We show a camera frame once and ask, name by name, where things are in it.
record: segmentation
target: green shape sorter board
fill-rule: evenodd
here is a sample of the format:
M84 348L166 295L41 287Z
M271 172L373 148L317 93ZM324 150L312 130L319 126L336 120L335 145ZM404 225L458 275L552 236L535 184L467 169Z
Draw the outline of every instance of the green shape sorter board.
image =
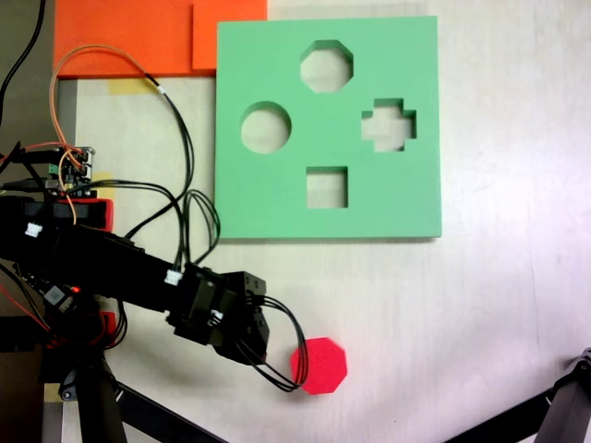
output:
M318 93L300 77L317 48L335 47L353 76ZM223 238L441 235L437 19L225 22L218 29L215 203ZM402 151L374 150L362 117L397 103L415 118ZM287 142L257 153L247 114L271 104L291 120ZM346 207L310 209L310 171L346 171Z

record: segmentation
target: white table surface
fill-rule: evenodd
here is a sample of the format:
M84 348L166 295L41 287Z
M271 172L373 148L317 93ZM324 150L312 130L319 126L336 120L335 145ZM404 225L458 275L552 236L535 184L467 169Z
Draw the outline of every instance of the white table surface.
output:
M365 3L270 0L270 18L439 17L443 237L231 242L206 263L260 276L309 337L341 343L344 383L283 394L134 306L108 353L122 382L232 443L441 442L548 388L591 345L591 3ZM211 193L215 82L163 85L195 141L194 187ZM156 95L80 81L76 143L113 177L182 186L180 138ZM163 203L117 191L115 204L123 234ZM158 220L138 244L172 259L174 223ZM268 317L270 360L287 368L292 327ZM65 442L78 441L75 414L68 404Z

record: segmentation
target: orange foam board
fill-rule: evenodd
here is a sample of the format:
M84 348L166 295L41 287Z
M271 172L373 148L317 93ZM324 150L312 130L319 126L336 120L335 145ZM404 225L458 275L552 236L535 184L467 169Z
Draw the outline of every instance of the orange foam board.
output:
M267 19L267 0L195 0L193 7L193 71L214 76L217 28L221 21Z
M111 44L154 76L190 76L194 0L55 0L54 66L83 44ZM76 55L60 78L139 77L123 57Z

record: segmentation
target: red wire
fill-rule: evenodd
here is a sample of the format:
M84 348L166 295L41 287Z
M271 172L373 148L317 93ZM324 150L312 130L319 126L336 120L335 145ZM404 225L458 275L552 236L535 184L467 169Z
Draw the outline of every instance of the red wire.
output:
M8 298L8 300L10 300L12 303L14 303L17 306L18 309L20 309L22 312L24 312L25 314L27 314L33 320L35 320L39 326L41 326L47 332L50 331L45 325L42 324L41 321L39 321L38 318L36 318L29 310L27 310L27 308L23 307L18 301L16 301L14 298L12 298L10 296L10 294L8 293L8 290L2 284L0 284L0 292L2 294L4 294Z

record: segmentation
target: wire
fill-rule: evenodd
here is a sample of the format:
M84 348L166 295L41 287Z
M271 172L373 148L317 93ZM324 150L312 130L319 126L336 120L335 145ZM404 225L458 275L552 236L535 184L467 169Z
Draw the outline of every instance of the wire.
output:
M117 300L117 304L119 306L119 320L117 321L117 328L115 330L115 334L111 338L111 341L115 341L113 344L107 345L104 350L110 350L117 347L123 339L126 337L127 334L127 314L124 308L124 304L121 300Z
M297 369L295 372L295 380L290 380L286 376L279 373L274 367L269 365L265 362L256 352L254 352L243 340L235 340L235 346L240 353L247 359L250 365L269 380L276 388L284 391L284 392L293 392L296 389L299 389L301 386L306 383L308 379L308 367L309 367L309 358L308 358L308 347L306 345L306 337L304 336L304 332L300 327L299 323L296 320L296 317L292 314L292 312L281 303L279 300L276 300L272 297L268 297L266 295L263 296L247 296L247 305L260 305L265 307L270 307L272 309L277 309L283 313L285 313L294 324L295 333L297 335L297 346L299 350L299 358L297 361ZM259 365L266 366L269 370L272 371L277 377L273 377L271 374L266 373L263 371Z
M101 187L150 190L150 191L158 192L159 194L164 195L165 197L167 197L170 200L171 204L173 205L173 208L175 208L176 217L178 219L178 227L179 227L179 244L178 244L178 249L176 252L174 269L180 270L181 265L182 265L182 257L183 257L183 249L184 249L184 242L183 242L184 219L183 219L182 211L179 208L178 203L176 202L175 196L173 196L173 194L168 189L166 189L164 186L155 185L154 183L132 182L129 180L100 180L98 182L90 182L90 183L87 183L84 185L80 185L80 186L76 186L71 189L68 189L67 191L65 191L64 194L66 196L69 196L70 194L73 194L73 193L76 193L78 191L82 191L85 189L101 188ZM43 203L42 206L37 211L37 214L35 214L35 219L40 219L48 211L48 209L50 209L53 206L53 204L55 204L55 202L59 198L60 197L52 198L51 200L48 200L47 202Z
M57 166L57 178L59 180L59 186L62 191L66 192L66 187L64 186L64 179L62 178L62 167L64 165L64 160L67 157L68 152L64 152L62 158L59 160L59 165ZM70 205L72 209L72 224L76 225L76 221L78 220L78 216L76 215L76 208L74 208L74 203L72 203L72 198L68 194L66 194L67 204Z
M24 148L22 148L21 150L24 150L25 152L31 152L32 150L37 150L39 148L46 148L48 146L57 146L59 148L63 148L63 147L68 147L70 150L75 150L78 153L82 153L83 150L81 150L80 148L77 148L75 146L72 145L68 145L67 143L62 143L61 141L48 141L45 143L37 143L35 145L29 145L29 146L25 146ZM6 160L6 157L0 159L0 163L4 162ZM74 163L77 167L82 166L82 164L78 161L76 161L76 163Z
M33 301L32 297L29 294L29 292L25 288L25 285L22 282L22 278L20 277L20 274L17 277L13 272L11 272L7 267L5 267L4 265L2 265L1 263L0 263L0 270L2 272L4 272L6 274L6 276L8 278L10 278L17 285L17 287L23 292L23 295L27 299L27 302L29 302L30 309L35 313L36 318L40 322L42 322L48 329L50 329L49 328L49 325L45 322L45 320L43 319L41 313L39 312L39 309L35 305L35 302Z
M197 260L194 262L191 259L191 248L190 248L190 202L195 201L199 205L199 209L203 215L205 223L208 228L209 247ZM213 206L211 200L197 189L190 189L185 194L183 200L183 216L185 218L185 250L184 256L187 263L193 263L198 266L218 245L220 241L220 235L222 231L222 223L220 221L220 215Z
M10 293L8 293L8 290L2 284L0 284L0 293L2 293L8 300L10 300L18 309L20 309L22 312L27 314L33 320L35 320L35 322L39 326L41 326L47 332L50 332L49 328L47 326L45 326L37 317L35 317L34 314L32 314L26 307L23 307L18 301L16 301L14 298L12 298Z
M135 58L133 58L127 52L125 52L119 48L116 48L114 46L108 45L108 44L87 44L87 45L83 45L83 46L73 49L72 51L70 51L69 53L64 55L64 57L59 61L59 63L55 67L54 73L52 74L52 80L51 80L50 87L49 87L50 114L52 116L52 122L54 124L54 129L55 129L55 133L57 134L57 137L63 143L66 143L66 136L64 135L64 132L62 131L61 126L59 125L59 120L57 118L57 112L56 112L56 106L55 106L55 93L56 93L57 77L59 75L59 72L62 69L62 67L67 63L67 61L71 57L73 57L74 55L83 54L83 53L92 52L92 51L105 51L107 53L119 55L119 56L126 58L132 65L134 65L138 69L139 72L141 72L144 75L144 77L149 82L151 82L151 84L155 88L158 89L158 91L164 96L164 99L166 100L166 102L170 106L171 110L173 111L173 114L175 115L175 119L178 124L179 130L181 132L181 137L183 139L183 147L184 147L185 160L186 160L185 184L184 184L183 190L181 191L179 196L176 197L176 201L178 202L185 195L185 193L188 191L188 188L190 187L191 182L193 180L193 173L195 171L195 164L194 164L195 163L195 151L193 149L193 142L191 140L191 136L188 133L187 125L185 125L185 121L183 120L182 115L178 112L178 109L176 109L175 104L170 99L168 94L160 86L160 83L152 75L150 75L146 71L146 69L144 69L144 67ZM74 160L73 156L71 154L69 154L69 156L70 156L71 160ZM141 228L143 228L148 223L153 222L157 218L164 215L172 207L173 207L173 205L169 204L169 205L166 205L165 207L163 207L162 209L158 210L155 214L151 215L148 219L146 219L142 223L138 224L135 228L133 228L131 231L129 231L129 233L126 234L126 238L131 239L136 233L138 233L138 231Z
M151 76L150 76L150 78L153 80L156 87L159 88L160 84L155 79L153 79ZM170 107L173 111L173 114L175 115L176 122L178 124L178 128L180 130L181 137L183 139L183 148L184 148L184 153L185 153L185 166L186 166L186 168L185 168L185 184L183 186L183 190L181 191L181 193L178 195L178 197L176 197L176 201L179 201L187 193L188 188L191 186L191 182L193 181L193 173L195 172L195 150L193 148L193 140L191 139L191 136L190 136L188 129L187 129L187 125L185 125L185 121L183 120L182 115L178 112L178 109L176 109L175 104L170 99L168 94L166 94L166 92L163 93L163 96L166 99L166 101L168 102L168 104L170 105ZM142 223L138 224L135 228L133 228L131 231L129 231L126 234L126 239L130 240L131 238L133 238L133 236L136 233L138 233L141 228L143 228L148 223L153 222L157 218L164 215L170 208L171 208L171 206L167 205L167 206L163 207L162 209L158 210L156 213L154 213L150 217L148 217Z
M18 263L15 263L15 266L17 268L17 275L18 275L18 281L14 280L13 281L17 284L17 286L20 288L20 290L22 291L22 293L25 295L25 298L27 299L27 301L29 302L29 306L32 309L32 311L35 313L35 315L37 316L37 318L49 329L51 329L51 327L47 324L47 322L45 321L45 319L43 318L43 315L41 314L41 312L39 312L39 308L37 307L37 305L35 304L35 302L33 301L33 297L30 295L29 291L27 290L27 287L25 285L25 282L22 278L22 273L20 272L20 265ZM13 278L12 276L12 272L9 272L8 269L2 267L2 271L7 274L11 279Z
M33 35L30 38L29 44L27 45L27 47L25 48L23 53L20 55L17 62L12 66L10 71L8 71L8 74L6 75L4 81L2 82L2 87L0 87L0 126L2 125L2 116L4 113L4 97L6 94L6 90L8 89L8 84L10 83L10 80L12 80L12 77L15 76L18 69L23 64L23 62L25 61L25 59L29 55L31 49L33 49L33 46L37 42L37 38L39 37L39 33L41 32L41 27L43 24L44 13L45 13L45 0L41 0L39 2L39 15L37 16L37 24L35 25L35 31L33 32Z
M123 51L119 48L116 48L114 46L111 46L109 44L85 44L83 46L79 46L78 48L74 48L73 50L68 52L66 55L64 55L62 57L62 59L55 66L54 73L52 74L52 80L51 80L50 86L49 86L49 106L50 106L50 114L52 117L52 123L54 124L54 129L55 129L55 133L57 134L57 137L63 143L66 143L66 136L64 135L64 132L62 131L61 126L59 125L59 121L57 119L56 106L55 106L55 89L56 89L56 85L57 85L57 76L59 75L59 71L62 69L62 67L74 55L85 53L85 52L94 52L94 51L105 51L107 53L123 56L129 62L131 62L131 64L134 65L141 73L143 73L144 76L146 76L148 79L152 78L148 74L148 72L143 68L143 66L135 58L133 58L131 55L129 55L125 51Z

